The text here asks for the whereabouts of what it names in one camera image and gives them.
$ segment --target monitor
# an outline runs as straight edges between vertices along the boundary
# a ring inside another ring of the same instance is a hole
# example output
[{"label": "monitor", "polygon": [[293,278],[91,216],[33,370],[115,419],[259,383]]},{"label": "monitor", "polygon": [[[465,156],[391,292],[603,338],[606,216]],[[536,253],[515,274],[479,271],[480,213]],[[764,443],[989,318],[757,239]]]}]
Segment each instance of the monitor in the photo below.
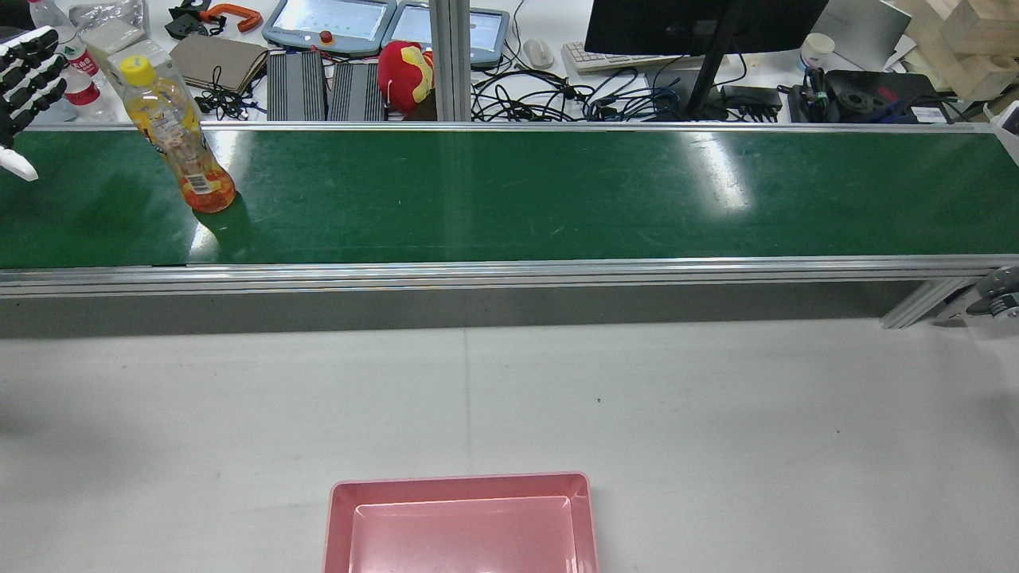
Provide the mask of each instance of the monitor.
[{"label": "monitor", "polygon": [[[395,0],[280,0],[262,36],[280,46],[371,56],[395,12]],[[322,41],[323,31],[332,34],[331,43]]]},{"label": "monitor", "polygon": [[828,0],[594,0],[584,49],[704,55],[687,113],[700,119],[727,53],[793,50]]},{"label": "monitor", "polygon": [[[475,8],[470,14],[471,65],[493,67],[502,55],[509,14],[499,10]],[[401,3],[382,40],[383,46],[397,40],[417,42],[422,48],[432,46],[432,23],[427,4]]]}]

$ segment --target yellow bottle cap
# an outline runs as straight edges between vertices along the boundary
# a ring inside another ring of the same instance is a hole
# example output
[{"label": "yellow bottle cap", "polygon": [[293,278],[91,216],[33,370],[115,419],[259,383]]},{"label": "yellow bottle cap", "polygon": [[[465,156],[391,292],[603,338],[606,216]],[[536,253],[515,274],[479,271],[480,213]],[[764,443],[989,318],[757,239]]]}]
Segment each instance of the yellow bottle cap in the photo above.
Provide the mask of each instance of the yellow bottle cap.
[{"label": "yellow bottle cap", "polygon": [[156,70],[145,56],[130,56],[120,62],[120,74],[131,86],[148,86],[156,81]]}]

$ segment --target green conveyor belt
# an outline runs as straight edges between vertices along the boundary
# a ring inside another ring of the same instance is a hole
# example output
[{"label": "green conveyor belt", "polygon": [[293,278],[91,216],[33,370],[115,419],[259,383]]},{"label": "green conveyor belt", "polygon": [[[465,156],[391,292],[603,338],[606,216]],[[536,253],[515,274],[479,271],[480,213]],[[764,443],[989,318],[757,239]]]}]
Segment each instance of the green conveyor belt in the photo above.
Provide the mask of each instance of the green conveyor belt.
[{"label": "green conveyor belt", "polygon": [[0,268],[1019,252],[993,135],[210,132],[243,199],[196,215],[136,132],[30,132]]}]

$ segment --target computer mouse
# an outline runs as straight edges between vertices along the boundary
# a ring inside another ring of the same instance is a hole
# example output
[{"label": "computer mouse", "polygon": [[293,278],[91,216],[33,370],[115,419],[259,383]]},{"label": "computer mouse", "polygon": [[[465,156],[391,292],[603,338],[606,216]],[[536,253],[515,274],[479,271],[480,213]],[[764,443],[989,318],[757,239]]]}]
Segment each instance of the computer mouse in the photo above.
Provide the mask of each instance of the computer mouse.
[{"label": "computer mouse", "polygon": [[527,54],[531,67],[535,69],[548,69],[555,63],[552,49],[548,47],[548,44],[545,44],[544,40],[532,38],[524,42],[524,53]]}]

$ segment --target robotic hand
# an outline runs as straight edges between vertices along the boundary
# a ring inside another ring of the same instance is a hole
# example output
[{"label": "robotic hand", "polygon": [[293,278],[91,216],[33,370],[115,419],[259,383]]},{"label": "robotic hand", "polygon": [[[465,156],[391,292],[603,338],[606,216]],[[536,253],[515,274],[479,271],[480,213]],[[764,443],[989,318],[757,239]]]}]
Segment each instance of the robotic hand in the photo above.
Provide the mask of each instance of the robotic hand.
[{"label": "robotic hand", "polygon": [[39,174],[11,147],[14,136],[67,87],[60,77],[67,59],[53,53],[57,40],[57,32],[44,27],[0,43],[0,167],[29,181]]}]

